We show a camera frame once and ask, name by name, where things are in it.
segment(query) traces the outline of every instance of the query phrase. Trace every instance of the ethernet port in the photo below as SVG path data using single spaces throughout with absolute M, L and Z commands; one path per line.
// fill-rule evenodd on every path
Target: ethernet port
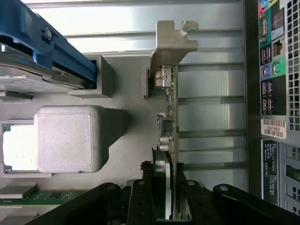
M 273 57 L 280 55 L 282 52 L 282 43 L 281 40 L 273 43 Z

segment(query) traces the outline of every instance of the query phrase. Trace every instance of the barcode sticker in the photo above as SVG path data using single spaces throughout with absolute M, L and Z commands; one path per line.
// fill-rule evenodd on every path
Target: barcode sticker
M 283 120 L 261 119 L 262 135 L 286 139 L 286 122 Z

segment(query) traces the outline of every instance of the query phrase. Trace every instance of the screw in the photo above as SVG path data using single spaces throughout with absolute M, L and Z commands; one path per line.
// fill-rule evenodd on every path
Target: screw
M 49 30 L 48 27 L 45 28 L 45 34 L 46 34 L 46 37 L 48 38 L 49 41 L 52 40 L 52 32 L 51 30 Z
M 193 185 L 195 185 L 195 182 L 190 180 L 190 181 L 187 182 L 187 184 L 190 185 L 190 186 L 193 186 Z
M 220 190 L 221 190 L 221 191 L 228 191 L 228 187 L 220 186 Z
M 107 190 L 113 190 L 114 189 L 114 185 L 108 186 L 106 189 Z

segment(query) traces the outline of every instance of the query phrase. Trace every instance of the rear i/o panel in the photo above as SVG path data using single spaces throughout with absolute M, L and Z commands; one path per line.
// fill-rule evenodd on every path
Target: rear i/o panel
M 300 0 L 259 0 L 262 197 L 300 216 Z

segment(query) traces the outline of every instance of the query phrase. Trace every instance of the green circuit board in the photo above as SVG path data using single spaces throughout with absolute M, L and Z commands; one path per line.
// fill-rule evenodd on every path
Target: green circuit board
M 23 199 L 0 199 L 0 206 L 7 205 L 61 205 L 87 190 L 36 190 Z

